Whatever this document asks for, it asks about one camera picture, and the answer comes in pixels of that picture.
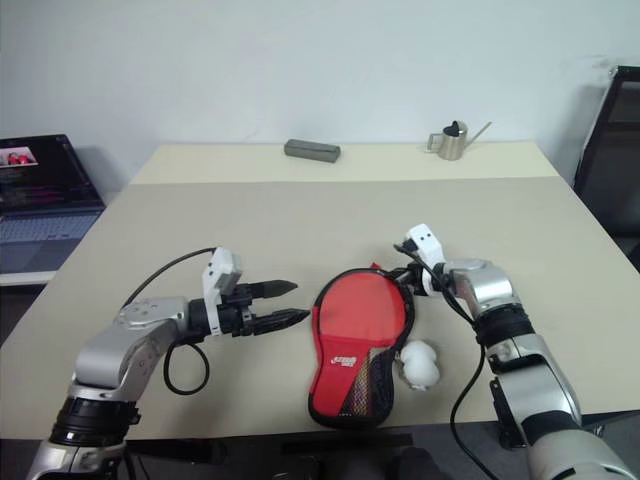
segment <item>laptop screen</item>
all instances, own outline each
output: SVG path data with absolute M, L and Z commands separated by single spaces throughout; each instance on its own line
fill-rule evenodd
M 0 139 L 0 211 L 103 203 L 66 135 Z

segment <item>gray floor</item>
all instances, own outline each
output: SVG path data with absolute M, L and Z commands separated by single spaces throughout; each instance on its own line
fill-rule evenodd
M 0 293 L 0 340 L 4 343 L 35 298 L 35 293 L 6 290 Z M 378 430 L 376 434 L 409 439 L 403 445 L 413 443 L 414 446 L 429 451 L 440 468 L 453 479 L 485 478 L 458 449 L 446 425 L 385 429 Z M 527 478 L 525 452 L 502 449 L 497 441 L 497 427 L 494 423 L 461 425 L 460 435 L 499 478 Z M 340 441 L 343 435 L 323 433 L 223 439 L 222 443 L 226 447 L 227 455 L 219 465 L 194 465 L 151 457 L 143 457 L 143 459 L 153 480 L 270 479 L 274 474 L 291 471 L 295 468 L 292 465 L 305 461 L 305 455 L 283 453 L 287 445 L 308 445 L 310 441 L 318 442 L 328 438 L 332 441 Z M 636 474 L 640 474 L 640 416 L 607 425 L 604 439 Z M 381 474 L 372 473 L 371 469 L 374 466 L 379 469 L 384 467 L 394 455 L 406 448 L 395 446 L 361 449 L 357 448 L 355 441 L 343 442 L 341 445 L 343 446 L 338 451 L 331 452 L 308 449 L 309 455 L 322 461 L 323 478 L 384 478 L 380 476 Z M 0 441 L 0 478 L 3 480 L 25 478 L 36 448 L 37 442 L 34 441 Z M 144 478 L 140 470 L 138 478 Z

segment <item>black cable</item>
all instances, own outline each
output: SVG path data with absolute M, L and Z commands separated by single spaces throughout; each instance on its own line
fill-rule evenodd
M 147 286 L 153 282 L 156 278 L 158 278 L 160 275 L 162 275 L 164 272 L 166 272 L 167 270 L 169 270 L 171 267 L 173 267 L 174 265 L 183 262 L 185 260 L 187 260 L 188 258 L 191 257 L 195 257 L 197 255 L 200 255 L 202 253 L 207 253 L 210 252 L 212 255 L 213 253 L 216 251 L 215 248 L 203 248 L 200 250 L 196 250 L 195 252 L 191 252 L 191 253 L 187 253 L 186 255 L 183 255 L 181 257 L 176 258 L 175 260 L 170 261 L 169 263 L 167 263 L 165 266 L 159 268 L 158 270 L 156 270 L 154 273 L 151 274 L 151 276 L 149 276 L 149 278 L 147 278 L 144 282 L 142 282 L 140 284 L 140 286 L 138 288 L 136 288 L 133 293 L 131 295 L 129 295 L 129 298 L 127 298 L 127 300 L 124 302 L 124 305 L 122 305 L 122 308 L 126 307 L 127 305 L 129 305 L 131 302 L 133 302 L 135 300 L 135 298 L 140 295 L 140 292 L 142 292 L 142 290 L 144 290 L 145 288 L 147 288 Z
M 473 319 L 467 314 L 467 312 L 464 311 L 464 309 L 462 308 L 458 300 L 455 298 L 455 295 L 453 294 L 449 286 L 446 284 L 446 282 L 439 275 L 437 275 L 433 271 L 433 269 L 429 267 L 429 265 L 427 265 L 426 262 L 422 260 L 422 258 L 420 258 L 417 254 L 406 249 L 401 245 L 394 245 L 394 248 L 398 252 L 403 253 L 408 257 L 412 258 L 418 265 L 424 268 L 429 273 L 429 275 L 431 275 L 431 278 L 435 280 L 435 282 L 440 287 L 440 290 L 442 292 L 442 297 L 444 298 L 445 302 L 447 302 L 447 305 L 449 305 L 454 312 L 460 315 L 460 317 L 462 317 L 469 325 L 471 325 L 471 327 L 474 326 Z M 478 362 L 478 366 L 476 367 L 476 370 L 473 372 L 471 379 L 469 380 L 469 382 L 467 382 L 467 385 L 462 389 L 462 392 L 460 392 L 460 395 L 458 396 L 458 398 L 453 404 L 453 407 L 451 408 L 451 415 L 449 416 L 449 428 L 451 429 L 451 434 L 453 435 L 453 439 L 458 444 L 458 447 L 460 447 L 460 449 L 467 455 L 467 457 L 469 457 L 471 461 L 475 463 L 476 466 L 480 470 L 482 470 L 482 472 L 488 478 L 490 478 L 491 480 L 499 480 L 498 477 L 496 477 L 493 474 L 493 472 L 489 470 L 489 468 L 484 463 L 482 463 L 482 461 L 478 457 L 475 456 L 475 454 L 471 451 L 471 449 L 469 449 L 469 447 L 467 447 L 464 444 L 464 442 L 458 435 L 458 430 L 456 427 L 456 414 L 458 413 L 458 409 L 460 408 L 460 405 L 464 401 L 469 391 L 473 388 L 475 383 L 478 381 L 478 378 L 482 373 L 482 369 L 484 368 L 484 361 L 485 361 L 484 347 L 480 345 L 480 361 Z
M 136 288 L 131 295 L 129 295 L 129 298 L 127 298 L 127 300 L 124 302 L 124 305 L 122 305 L 122 308 L 126 307 L 131 302 L 133 302 L 135 300 L 135 298 L 138 295 L 140 295 L 140 292 L 142 292 L 145 288 L 147 288 L 147 286 L 151 282 L 153 282 L 156 278 L 158 278 L 160 275 L 162 275 L 164 272 L 169 270 L 174 265 L 177 265 L 178 263 L 183 262 L 184 260 L 187 260 L 187 259 L 189 259 L 191 257 L 195 257 L 197 255 L 201 255 L 203 253 L 209 252 L 209 253 L 211 253 L 213 255 L 215 253 L 215 251 L 216 251 L 216 249 L 214 247 L 202 248 L 200 250 L 196 250 L 194 252 L 190 252 L 190 253 L 187 253 L 185 255 L 182 255 L 181 257 L 178 257 L 175 260 L 170 261 L 169 263 L 167 263 L 163 267 L 160 267 L 158 270 L 153 272 L 144 282 L 142 282 L 140 284 L 140 286 L 138 288 Z M 198 347 L 197 345 L 195 345 L 193 343 L 185 343 L 185 345 L 189 345 L 191 348 L 193 348 L 198 353 L 198 355 L 200 355 L 200 358 L 202 358 L 202 361 L 204 363 L 204 372 L 205 372 L 204 373 L 204 380 L 202 381 L 202 383 L 197 388 L 194 388 L 193 390 L 181 390 L 181 389 L 177 388 L 175 385 L 173 385 L 173 383 L 171 382 L 171 378 L 169 378 L 169 366 L 171 364 L 171 354 L 173 353 L 173 349 L 178 346 L 178 344 L 176 342 L 173 342 L 169 346 L 169 349 L 167 350 L 167 353 L 165 354 L 164 367 L 163 367 L 163 377 L 164 377 L 165 385 L 173 393 L 178 394 L 178 395 L 193 395 L 194 393 L 198 393 L 200 390 L 202 390 L 205 387 L 205 385 L 207 384 L 207 382 L 209 381 L 209 375 L 211 373 L 211 366 L 209 365 L 209 360 L 207 360 L 207 356 L 200 349 L 200 347 Z
M 149 472 L 147 472 L 147 467 L 145 467 L 144 463 L 142 463 L 142 457 L 140 455 L 138 455 L 138 463 L 140 464 L 140 469 L 144 474 L 144 478 L 146 478 L 147 480 L 151 480 L 151 476 L 149 475 Z
M 131 453 L 127 447 L 124 448 L 124 453 L 122 454 L 124 457 L 124 465 L 127 468 L 127 475 L 129 476 L 129 480 L 136 480 L 136 467 L 133 465 L 133 460 L 131 459 Z
M 178 346 L 176 342 L 173 342 L 171 345 L 169 345 L 169 349 L 167 350 L 167 353 L 164 356 L 164 364 L 162 366 L 162 376 L 164 378 L 164 383 L 167 386 L 167 388 L 177 395 L 193 395 L 194 393 L 198 393 L 200 390 L 202 390 L 205 387 L 205 385 L 209 381 L 209 375 L 211 374 L 211 367 L 209 365 L 209 360 L 207 360 L 207 356 L 204 354 L 202 349 L 193 343 L 186 343 L 185 345 L 188 345 L 191 348 L 193 348 L 196 351 L 196 353 L 200 355 L 200 358 L 202 358 L 202 361 L 204 363 L 204 378 L 202 379 L 202 383 L 196 388 L 194 388 L 193 390 L 181 390 L 171 382 L 171 378 L 169 377 L 169 366 L 171 365 L 171 355 L 173 354 L 174 348 Z

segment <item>table surface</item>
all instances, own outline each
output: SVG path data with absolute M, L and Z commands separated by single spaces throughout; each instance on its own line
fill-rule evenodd
M 2 436 L 49 434 L 82 345 L 167 261 L 223 245 L 242 257 L 243 281 L 283 278 L 300 285 L 284 297 L 256 302 L 258 314 L 308 308 L 341 271 L 372 261 L 389 269 L 405 265 L 392 244 L 422 222 L 439 237 L 448 258 L 487 258 L 508 272 L 584 413 L 639 408 L 640 378 L 630 366 L 640 362 L 640 323 L 633 301 L 640 276 L 565 182 L 545 166 L 535 146 L 520 145 L 534 152 L 531 158 L 523 154 L 529 158 L 527 168 L 538 172 L 529 178 L 478 178 L 470 168 L 468 178 L 417 181 L 212 183 L 205 175 L 201 183 L 163 183 L 150 181 L 149 172 L 161 170 L 150 164 L 107 208 L 2 347 Z M 198 150 L 208 162 L 224 163 L 222 153 L 236 148 L 241 147 L 184 151 Z M 250 148 L 260 156 L 259 148 Z M 515 155 L 510 161 L 516 163 L 518 148 L 511 144 L 510 150 Z M 170 163 L 167 151 L 176 162 L 186 157 L 200 161 L 181 155 L 178 147 L 166 147 L 151 162 Z M 442 162 L 458 169 L 466 159 Z M 394 161 L 398 166 L 402 156 Z M 205 260 L 175 267 L 145 294 L 201 296 Z M 434 346 L 442 378 L 425 393 L 396 379 L 395 406 L 385 426 L 447 422 L 477 363 L 473 332 L 444 302 L 418 298 L 416 308 L 411 338 Z M 203 347 L 212 362 L 207 387 L 195 396 L 179 397 L 156 372 L 139 402 L 142 422 L 129 438 L 322 428 L 307 412 L 316 367 L 309 320 L 260 337 L 208 338 Z M 193 352 L 178 350 L 174 360 L 172 377 L 179 386 L 199 382 L 202 367 Z M 461 421 L 495 419 L 490 378 L 485 368 L 460 410 Z

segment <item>laptop keyboard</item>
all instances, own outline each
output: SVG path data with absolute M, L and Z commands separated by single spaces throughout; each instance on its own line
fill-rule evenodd
M 62 217 L 5 218 L 0 222 L 0 242 L 40 242 L 79 240 L 89 231 L 98 215 Z

